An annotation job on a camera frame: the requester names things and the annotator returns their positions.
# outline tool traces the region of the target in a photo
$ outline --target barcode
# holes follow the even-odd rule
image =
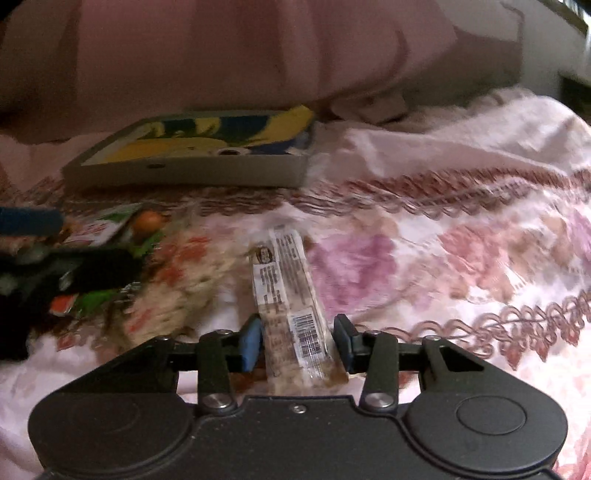
[[[317,358],[323,353],[318,330],[314,322],[314,315],[309,313],[299,317],[292,317],[293,329],[300,345],[303,359]]]

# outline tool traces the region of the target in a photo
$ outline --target embroidered border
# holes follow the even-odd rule
[[[85,193],[64,191],[61,181],[45,179],[26,193],[0,193],[9,205],[60,206],[71,214],[93,213],[108,206],[144,202],[163,212],[196,203],[203,216],[262,213],[289,203],[312,215],[346,215],[355,209],[382,206],[395,213],[406,210],[438,219],[462,212],[474,215],[482,209],[508,205],[534,190],[551,190],[572,202],[589,200],[591,172],[570,177],[551,171],[491,168],[487,170],[429,171],[412,177],[342,184],[317,183],[299,190],[249,189],[241,187],[126,187]]]
[[[577,346],[581,330],[586,323],[591,323],[590,302],[591,293],[582,290],[578,297],[568,296],[562,304],[552,302],[545,309],[538,306],[523,306],[521,309],[506,306],[498,315],[485,313],[478,316],[473,325],[452,319],[443,325],[420,322],[410,331],[397,327],[386,327],[383,331],[406,343],[418,343],[425,335],[439,335],[483,359],[491,358],[498,350],[511,368],[517,370],[528,349],[536,352],[545,362],[558,336]],[[363,323],[358,326],[368,329]]]

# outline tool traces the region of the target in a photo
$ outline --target blue object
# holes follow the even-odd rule
[[[0,235],[57,235],[63,225],[64,217],[56,209],[0,207]]]
[[[257,314],[251,315],[240,332],[239,350],[242,355],[242,371],[252,372],[258,360],[262,343],[262,321]]]

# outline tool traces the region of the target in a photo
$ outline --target floral bedspread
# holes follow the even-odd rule
[[[40,198],[41,189],[36,203],[78,214],[137,199],[168,213],[192,205],[207,242],[233,238],[245,249],[261,229],[293,224],[327,318],[347,313],[359,329],[405,342],[435,333],[545,391],[569,418],[556,470],[591,479],[591,129],[553,100],[525,98],[424,135],[335,123],[317,137],[307,187],[298,191],[81,197],[47,180],[11,201]],[[239,328],[252,313],[248,264],[237,263],[214,297],[190,325],[196,336]],[[90,345],[105,343],[96,335],[82,327],[42,338],[29,361],[0,366],[7,478],[39,470],[27,414],[98,364]],[[180,393],[193,390],[181,382]],[[345,391],[358,394],[358,379]],[[409,378],[401,400],[417,393]]]

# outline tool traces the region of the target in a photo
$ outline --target snack bar wrapper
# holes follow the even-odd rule
[[[251,264],[271,394],[319,394],[347,383],[298,232],[270,229],[253,245]]]

